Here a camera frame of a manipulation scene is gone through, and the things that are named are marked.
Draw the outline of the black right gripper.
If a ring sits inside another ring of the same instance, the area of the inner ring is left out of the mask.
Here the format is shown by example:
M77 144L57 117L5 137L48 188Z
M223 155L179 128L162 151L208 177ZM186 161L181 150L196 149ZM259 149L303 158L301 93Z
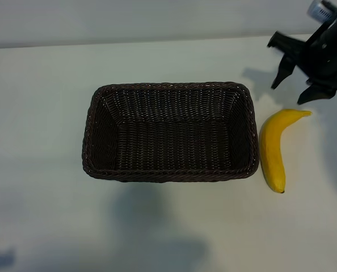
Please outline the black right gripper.
M304 90L297 104L315 100L331 99L337 92L337 7L335 5L310 5L307 14L322 25L306 41L300 41L276 31L267 44L283 53L276 78L271 88L292 75L298 65L308 76L308 88Z

